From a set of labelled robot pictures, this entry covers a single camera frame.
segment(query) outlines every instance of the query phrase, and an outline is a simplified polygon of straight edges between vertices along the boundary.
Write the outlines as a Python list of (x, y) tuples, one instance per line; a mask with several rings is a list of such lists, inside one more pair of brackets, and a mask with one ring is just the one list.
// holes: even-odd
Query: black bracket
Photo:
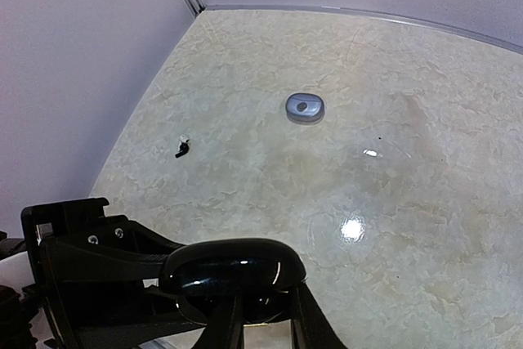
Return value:
[[(128, 349), (204, 328), (196, 349), (241, 349), (246, 324), (292, 321), (294, 349), (345, 348), (285, 244), (232, 239), (183, 245), (107, 199), (26, 208), (22, 225), (36, 287), (61, 349)], [(159, 279), (146, 288), (143, 280)]]

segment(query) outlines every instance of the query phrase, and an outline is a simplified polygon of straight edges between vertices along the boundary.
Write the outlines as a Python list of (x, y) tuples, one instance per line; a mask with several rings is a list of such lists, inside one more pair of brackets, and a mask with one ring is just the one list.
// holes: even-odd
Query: marble-pattern floor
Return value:
[[(321, 123), (287, 120), (294, 92), (325, 100)], [(92, 194), (182, 243), (291, 245), (351, 349), (523, 347), (521, 55), (362, 17), (206, 11)], [(286, 324), (246, 336), (291, 345)]]

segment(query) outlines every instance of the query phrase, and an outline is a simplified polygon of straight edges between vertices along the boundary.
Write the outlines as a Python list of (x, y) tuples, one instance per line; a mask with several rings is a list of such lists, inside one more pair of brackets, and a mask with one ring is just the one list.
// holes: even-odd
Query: black plastic part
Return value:
[(172, 253), (159, 287), (182, 296), (235, 296), (289, 289), (305, 279), (300, 257), (270, 239), (228, 239), (187, 245)]
[(293, 290), (292, 317), (293, 349), (347, 349), (305, 284)]
[(180, 157), (183, 157), (184, 155), (186, 155), (187, 153), (189, 153), (189, 144), (188, 143), (185, 143), (185, 142), (182, 142), (180, 144), (180, 149), (178, 151), (178, 153), (176, 153), (174, 156), (179, 159)]
[(26, 250), (24, 239), (7, 239), (3, 235), (0, 235), (0, 261)]
[(0, 285), (0, 349), (33, 349), (36, 339), (31, 335), (32, 316), (20, 303), (20, 295)]
[(181, 317), (174, 300), (159, 299), (143, 285), (182, 244), (125, 216), (106, 217), (107, 204), (83, 199), (22, 212), (29, 260), (58, 347), (128, 349), (199, 329)]
[[(107, 204), (83, 199), (24, 209), (36, 284), (24, 289), (21, 305), (16, 298), (25, 324), (13, 332), (29, 331), (27, 318), (42, 300), (55, 336), (48, 346), (60, 349), (128, 349), (204, 326), (194, 349), (243, 349), (244, 324), (288, 319), (294, 349), (345, 348), (287, 245), (232, 239), (184, 246), (125, 216), (106, 217)], [(143, 279), (158, 277), (159, 288), (144, 288)], [(11, 309), (1, 301), (0, 320)]]
[(193, 349), (244, 349), (242, 298), (223, 298)]

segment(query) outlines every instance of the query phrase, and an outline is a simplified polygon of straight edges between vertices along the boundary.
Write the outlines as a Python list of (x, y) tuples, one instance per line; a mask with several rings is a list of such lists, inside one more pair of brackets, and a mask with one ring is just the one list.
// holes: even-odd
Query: screw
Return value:
[(96, 245), (98, 244), (98, 238), (94, 235), (90, 235), (89, 237), (87, 237), (87, 242)]

